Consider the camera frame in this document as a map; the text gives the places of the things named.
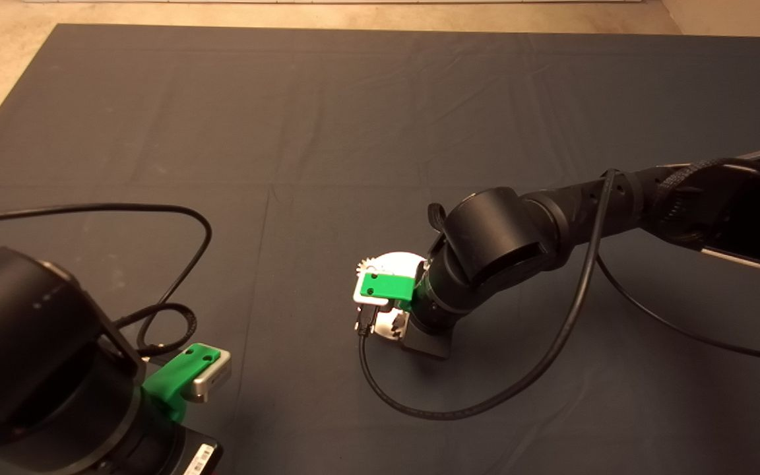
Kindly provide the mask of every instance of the concrete floor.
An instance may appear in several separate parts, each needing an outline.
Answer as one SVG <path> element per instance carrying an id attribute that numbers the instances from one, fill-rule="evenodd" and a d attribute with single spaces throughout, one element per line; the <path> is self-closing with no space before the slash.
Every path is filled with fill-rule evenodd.
<path id="1" fill-rule="evenodd" d="M 752 27 L 741 19 L 757 15 L 760 0 L 666 2 L 673 6 L 673 18 L 661 0 L 480 5 L 51 4 L 0 0 L 0 104 L 57 23 L 679 35 L 684 29 L 676 19 L 688 25 L 688 34 L 734 35 L 743 24 L 747 25 L 745 34 L 760 34 L 760 23 Z M 706 3 L 714 4 L 714 9 L 707 9 Z M 729 3 L 739 4 L 742 14 L 735 17 L 739 21 L 726 21 L 720 30 L 710 30 L 709 25 L 718 23 L 714 12 L 729 16 Z"/>

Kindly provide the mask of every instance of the table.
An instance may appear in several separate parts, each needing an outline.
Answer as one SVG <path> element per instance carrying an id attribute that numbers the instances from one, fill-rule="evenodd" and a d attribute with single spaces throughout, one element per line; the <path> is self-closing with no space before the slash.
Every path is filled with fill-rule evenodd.
<path id="1" fill-rule="evenodd" d="M 545 377 L 451 424 L 374 397 L 350 301 L 360 259 L 426 252 L 431 201 L 752 150 L 756 38 L 60 25 L 0 109 L 0 210 L 212 220 L 175 300 L 236 358 L 187 418 L 226 445 L 220 473 L 760 473 L 760 361 L 672 334 L 602 276 Z M 156 300 L 199 238 L 182 217 L 0 223 L 0 245 L 63 265 L 112 317 Z M 602 252 L 658 312 L 760 348 L 760 272 L 641 232 Z M 468 316 L 447 362 L 372 340 L 378 381 L 435 409 L 502 389 L 550 342 L 580 253 Z"/>

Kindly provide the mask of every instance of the label sticker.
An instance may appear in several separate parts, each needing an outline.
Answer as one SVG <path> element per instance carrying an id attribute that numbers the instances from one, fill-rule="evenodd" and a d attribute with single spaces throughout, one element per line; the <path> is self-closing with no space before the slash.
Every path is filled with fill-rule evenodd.
<path id="1" fill-rule="evenodd" d="M 183 475 L 201 475 L 201 472 L 205 471 L 208 460 L 213 456 L 215 449 L 212 445 L 202 444 L 199 447 L 199 451 L 195 453 L 193 462 L 190 462 L 187 466 L 187 471 Z"/>

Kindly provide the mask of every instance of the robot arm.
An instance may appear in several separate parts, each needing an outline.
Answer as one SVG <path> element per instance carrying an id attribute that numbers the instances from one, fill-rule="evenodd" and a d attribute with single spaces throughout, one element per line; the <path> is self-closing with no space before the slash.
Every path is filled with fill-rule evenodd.
<path id="1" fill-rule="evenodd" d="M 588 242 L 603 182 L 520 196 L 507 187 L 488 189 L 468 196 L 446 217 L 432 205 L 431 224 L 440 235 L 414 270 L 384 267 L 383 256 L 362 267 L 369 279 L 413 274 L 410 300 L 390 295 L 377 301 L 384 294 L 371 288 L 374 299 L 367 301 L 359 295 L 366 286 L 358 286 L 357 327 L 373 325 L 404 348 L 449 357 L 459 319 L 497 292 L 561 267 L 574 247 Z M 760 268 L 760 153 L 618 174 L 602 234 L 634 228 Z"/>

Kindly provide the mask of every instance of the green 3d-printed bracket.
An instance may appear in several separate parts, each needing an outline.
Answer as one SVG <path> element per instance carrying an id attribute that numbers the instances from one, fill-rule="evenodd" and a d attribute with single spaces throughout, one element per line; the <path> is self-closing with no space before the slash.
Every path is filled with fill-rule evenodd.
<path id="1" fill-rule="evenodd" d="M 388 298 L 389 300 L 412 300 L 416 280 L 407 276 L 388 274 L 365 274 L 360 294 L 365 297 Z"/>
<path id="2" fill-rule="evenodd" d="M 213 361 L 219 359 L 220 355 L 215 348 L 193 343 L 146 379 L 142 387 L 162 402 L 161 409 L 169 418 L 180 423 L 187 413 L 187 402 L 181 396 L 181 390 L 201 375 Z"/>

